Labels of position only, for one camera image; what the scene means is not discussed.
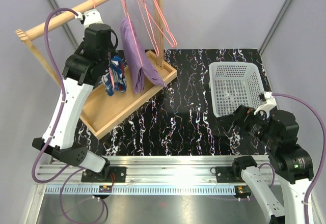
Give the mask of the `pink hanger of blue trousers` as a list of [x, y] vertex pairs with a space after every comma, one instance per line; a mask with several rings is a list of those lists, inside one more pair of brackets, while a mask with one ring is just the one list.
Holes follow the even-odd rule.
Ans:
[[105, 83], [105, 82], [110, 81], [110, 83], [112, 84], [112, 87], [115, 88], [114, 76], [113, 76], [113, 72], [112, 72], [112, 69], [111, 69], [110, 65], [111, 65], [111, 63], [110, 63], [110, 60], [109, 60], [108, 67], [105, 70], [105, 75], [103, 75], [103, 77], [102, 77], [102, 82]]

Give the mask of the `blue patterned trousers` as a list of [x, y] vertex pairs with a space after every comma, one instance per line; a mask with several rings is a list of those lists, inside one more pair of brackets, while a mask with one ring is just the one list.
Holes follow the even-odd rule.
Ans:
[[126, 92], [127, 82], [124, 71], [124, 61], [119, 55], [115, 55], [111, 59], [110, 66], [105, 71], [105, 75], [101, 77], [105, 91], [109, 96], [117, 92]]

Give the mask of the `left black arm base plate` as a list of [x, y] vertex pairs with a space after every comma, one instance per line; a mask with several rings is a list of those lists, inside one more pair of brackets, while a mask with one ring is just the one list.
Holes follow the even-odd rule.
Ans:
[[81, 181], [85, 183], [125, 183], [127, 175], [127, 167], [111, 166], [108, 175], [95, 173], [91, 170], [86, 170], [82, 173]]

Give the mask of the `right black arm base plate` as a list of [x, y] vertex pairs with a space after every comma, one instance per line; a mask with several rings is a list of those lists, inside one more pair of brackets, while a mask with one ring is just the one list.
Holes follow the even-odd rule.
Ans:
[[231, 166], [215, 166], [210, 168], [210, 173], [216, 177], [218, 183], [240, 183], [242, 178], [236, 176]]

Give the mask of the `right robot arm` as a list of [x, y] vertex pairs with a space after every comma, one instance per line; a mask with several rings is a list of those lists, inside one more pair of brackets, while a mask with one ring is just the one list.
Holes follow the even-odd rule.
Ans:
[[280, 204], [263, 182], [252, 156], [234, 159], [232, 178], [247, 184], [267, 223], [307, 223], [312, 210], [305, 196], [314, 177], [313, 163], [308, 152], [297, 144], [299, 125], [295, 116], [288, 111], [275, 110], [269, 121], [265, 121], [255, 109], [244, 105], [239, 106], [234, 115], [232, 126], [266, 147], [274, 174], [279, 177], [284, 203]]

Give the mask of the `purple trousers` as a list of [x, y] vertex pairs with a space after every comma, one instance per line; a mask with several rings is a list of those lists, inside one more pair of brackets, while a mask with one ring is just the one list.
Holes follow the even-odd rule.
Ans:
[[134, 92], [139, 93], [144, 89], [145, 78], [155, 86], [165, 86], [159, 72], [146, 56], [132, 21], [127, 17], [123, 18], [120, 25], [120, 35]]

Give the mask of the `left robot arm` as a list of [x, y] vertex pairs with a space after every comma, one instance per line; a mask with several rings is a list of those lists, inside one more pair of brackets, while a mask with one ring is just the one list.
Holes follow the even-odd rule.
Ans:
[[110, 162], [74, 141], [74, 132], [83, 106], [98, 77], [104, 75], [115, 50], [111, 35], [114, 31], [104, 23], [94, 23], [85, 29], [83, 42], [65, 63], [62, 72], [62, 92], [55, 113], [42, 137], [33, 139], [32, 146], [71, 166], [92, 171], [99, 182], [110, 177]]

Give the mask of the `pink hanger of purple trousers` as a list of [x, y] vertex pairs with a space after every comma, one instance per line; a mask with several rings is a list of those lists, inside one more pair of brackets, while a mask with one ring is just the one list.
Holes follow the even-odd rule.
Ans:
[[139, 72], [143, 67], [141, 50], [138, 45], [137, 35], [130, 19], [126, 0], [121, 0], [125, 17], [120, 25], [120, 34], [123, 51], [130, 71]]

